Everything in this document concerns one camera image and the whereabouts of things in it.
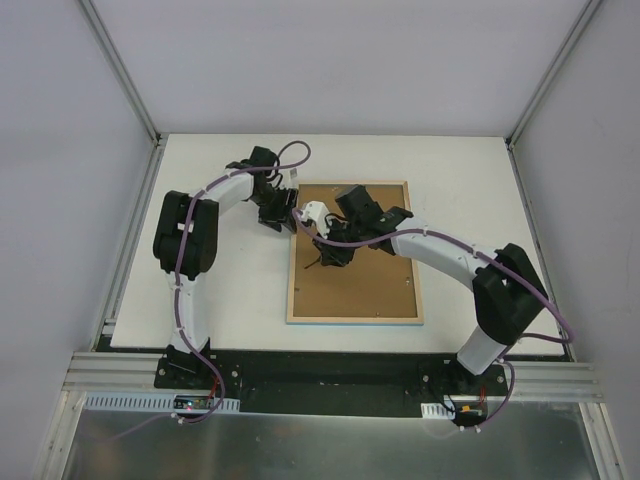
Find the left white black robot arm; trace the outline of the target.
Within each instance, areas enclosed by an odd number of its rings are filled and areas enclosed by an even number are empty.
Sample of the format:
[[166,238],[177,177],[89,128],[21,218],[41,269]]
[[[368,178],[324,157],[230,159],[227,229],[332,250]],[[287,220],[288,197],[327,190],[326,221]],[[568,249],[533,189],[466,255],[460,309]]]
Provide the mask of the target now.
[[173,331],[156,369],[154,386],[204,388],[220,375],[210,361],[205,281],[218,251],[219,221],[232,207],[252,202],[258,223],[276,232],[296,231],[292,210],[299,191],[295,169],[311,149],[292,141],[275,153],[256,146],[246,159],[229,163],[220,177],[192,194],[165,194],[152,251],[171,293]]

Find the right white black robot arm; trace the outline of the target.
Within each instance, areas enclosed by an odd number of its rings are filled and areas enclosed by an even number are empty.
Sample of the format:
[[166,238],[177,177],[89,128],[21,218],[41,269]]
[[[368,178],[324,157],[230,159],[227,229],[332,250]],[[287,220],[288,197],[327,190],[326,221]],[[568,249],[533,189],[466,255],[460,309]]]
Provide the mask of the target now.
[[363,185],[341,192],[336,204],[339,211],[333,213],[324,203],[310,201],[297,216],[302,226],[316,229],[312,243],[322,265],[344,267],[357,249],[369,247],[425,264],[472,293],[477,325],[446,369],[461,394],[484,385],[488,368],[549,305],[535,268],[518,245],[474,246],[430,228],[402,207],[383,209]]

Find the red handled screwdriver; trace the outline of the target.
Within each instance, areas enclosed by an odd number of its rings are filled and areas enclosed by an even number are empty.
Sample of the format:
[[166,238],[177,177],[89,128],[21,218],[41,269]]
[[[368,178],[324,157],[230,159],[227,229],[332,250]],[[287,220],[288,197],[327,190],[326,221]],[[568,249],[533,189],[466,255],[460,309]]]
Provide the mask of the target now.
[[311,262],[310,264],[306,265],[306,266],[304,267],[304,269],[308,269],[308,268],[310,268],[311,266],[313,266],[313,265],[315,265],[315,264],[317,264],[317,263],[321,262],[321,260],[322,260],[322,257],[321,257],[321,256],[318,256],[318,258],[317,258],[317,259],[315,259],[315,260],[314,260],[313,262]]

